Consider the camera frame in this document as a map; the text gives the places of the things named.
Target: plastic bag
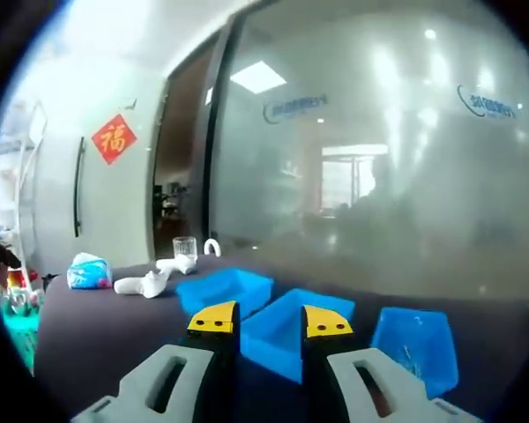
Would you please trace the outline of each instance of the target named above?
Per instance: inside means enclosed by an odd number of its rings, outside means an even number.
[[[102,289],[112,287],[112,270],[106,260],[87,253],[78,253],[67,270],[71,289]]]

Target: person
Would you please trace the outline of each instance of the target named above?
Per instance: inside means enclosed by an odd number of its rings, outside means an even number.
[[[417,262],[421,247],[418,227],[408,195],[394,191],[390,159],[378,156],[372,163],[375,187],[337,216],[341,252],[378,273]]]
[[[8,269],[18,269],[21,267],[19,259],[0,243],[0,287],[8,288]]]

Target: door handle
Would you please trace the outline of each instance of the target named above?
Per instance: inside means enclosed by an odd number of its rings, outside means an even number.
[[[78,215],[79,209],[79,183],[80,183],[80,165],[82,162],[82,154],[85,152],[85,138],[80,138],[80,143],[78,144],[78,155],[77,155],[77,168],[74,173],[74,190],[72,192],[72,223],[74,225],[74,236],[78,238],[80,236],[80,217]]]

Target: white wall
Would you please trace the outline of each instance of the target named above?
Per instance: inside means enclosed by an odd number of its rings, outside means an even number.
[[[35,232],[41,272],[66,270],[85,250],[114,266],[154,257],[151,226],[157,113],[167,76],[250,0],[77,0],[36,42],[13,96],[41,100],[48,128],[37,159]],[[134,110],[126,110],[135,99]],[[122,113],[138,141],[106,166],[91,136]],[[86,138],[72,230],[78,141]]]

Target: glass cup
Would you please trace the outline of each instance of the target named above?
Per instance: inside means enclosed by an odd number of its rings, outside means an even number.
[[[187,256],[189,259],[196,262],[197,260],[197,247],[196,238],[193,236],[179,236],[173,238],[173,251],[175,252],[175,258],[178,255]]]

